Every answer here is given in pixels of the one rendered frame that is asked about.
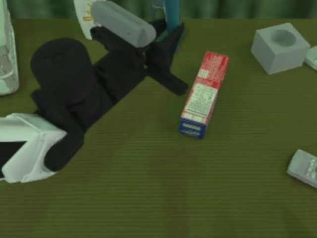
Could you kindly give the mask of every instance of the black object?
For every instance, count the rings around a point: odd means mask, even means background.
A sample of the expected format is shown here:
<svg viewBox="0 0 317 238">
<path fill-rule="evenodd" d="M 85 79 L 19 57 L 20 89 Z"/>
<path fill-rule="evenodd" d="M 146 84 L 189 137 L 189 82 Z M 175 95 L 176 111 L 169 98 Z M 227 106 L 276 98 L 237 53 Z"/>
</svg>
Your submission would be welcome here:
<svg viewBox="0 0 317 238">
<path fill-rule="evenodd" d="M 157 38 L 166 22 L 150 22 Z M 108 53 L 92 65 L 86 48 L 73 39 L 57 39 L 41 46 L 31 59 L 40 88 L 31 97 L 36 113 L 65 130 L 64 139 L 44 159 L 54 172 L 62 169 L 84 144 L 84 134 L 99 118 L 135 88 L 146 76 L 181 96 L 188 85 L 170 73 L 184 24 L 160 42 L 135 48 L 104 27 L 91 35 Z"/>
</svg>

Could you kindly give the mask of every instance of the tissue box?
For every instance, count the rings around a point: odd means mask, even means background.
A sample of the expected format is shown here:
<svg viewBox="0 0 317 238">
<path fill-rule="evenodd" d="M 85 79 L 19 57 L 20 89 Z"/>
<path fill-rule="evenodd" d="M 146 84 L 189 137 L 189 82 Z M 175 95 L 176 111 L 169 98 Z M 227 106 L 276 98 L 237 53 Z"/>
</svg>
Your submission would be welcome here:
<svg viewBox="0 0 317 238">
<path fill-rule="evenodd" d="M 180 133 L 200 139 L 204 137 L 228 61 L 227 56 L 206 52 L 181 114 Z"/>
<path fill-rule="evenodd" d="M 268 74 L 303 65 L 310 44 L 291 23 L 257 30 L 251 52 Z"/>
</svg>

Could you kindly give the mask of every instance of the toothpaste box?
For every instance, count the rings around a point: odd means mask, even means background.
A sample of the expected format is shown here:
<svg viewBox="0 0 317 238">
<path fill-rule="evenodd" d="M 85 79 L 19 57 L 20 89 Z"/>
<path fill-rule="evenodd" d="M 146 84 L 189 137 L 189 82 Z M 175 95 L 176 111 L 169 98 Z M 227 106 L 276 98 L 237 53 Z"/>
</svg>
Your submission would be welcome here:
<svg viewBox="0 0 317 238">
<path fill-rule="evenodd" d="M 229 57 L 206 52 L 179 122 L 179 132 L 202 139 L 206 133 Z"/>
</svg>

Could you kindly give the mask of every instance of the green table surface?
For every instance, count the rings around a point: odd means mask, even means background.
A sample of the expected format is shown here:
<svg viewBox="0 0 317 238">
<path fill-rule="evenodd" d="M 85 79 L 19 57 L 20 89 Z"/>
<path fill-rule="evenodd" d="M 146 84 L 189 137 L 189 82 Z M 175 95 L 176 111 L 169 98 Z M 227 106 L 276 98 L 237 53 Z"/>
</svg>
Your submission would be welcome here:
<svg viewBox="0 0 317 238">
<path fill-rule="evenodd" d="M 203 140 L 177 132 L 186 96 L 146 78 L 100 119 L 55 176 L 0 183 L 1 238 L 315 238 L 317 190 L 286 174 L 301 148 L 317 155 L 317 72 L 267 75 L 250 53 L 255 30 L 291 22 L 317 45 L 317 20 L 185 20 L 172 72 L 192 85 L 206 51 L 230 57 Z M 103 47 L 75 20 L 13 22 L 21 86 L 0 116 L 31 113 L 30 58 L 72 37 L 92 62 Z"/>
</svg>

